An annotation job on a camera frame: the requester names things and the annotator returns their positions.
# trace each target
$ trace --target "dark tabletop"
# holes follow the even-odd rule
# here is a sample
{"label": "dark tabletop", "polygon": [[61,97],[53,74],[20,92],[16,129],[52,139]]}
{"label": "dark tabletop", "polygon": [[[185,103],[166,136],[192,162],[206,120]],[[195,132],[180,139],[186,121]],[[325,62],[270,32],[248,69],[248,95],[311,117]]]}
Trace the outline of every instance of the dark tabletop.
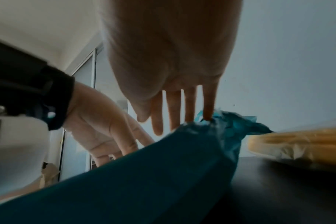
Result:
{"label": "dark tabletop", "polygon": [[336,174],[240,158],[231,189],[203,223],[336,223]]}

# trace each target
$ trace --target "white ceiling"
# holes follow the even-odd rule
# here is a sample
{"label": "white ceiling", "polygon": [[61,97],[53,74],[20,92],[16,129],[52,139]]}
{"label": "white ceiling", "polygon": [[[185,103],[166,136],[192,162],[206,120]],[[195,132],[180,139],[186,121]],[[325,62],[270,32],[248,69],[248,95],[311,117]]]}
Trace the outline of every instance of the white ceiling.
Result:
{"label": "white ceiling", "polygon": [[61,50],[92,8],[91,0],[0,0],[0,24]]}

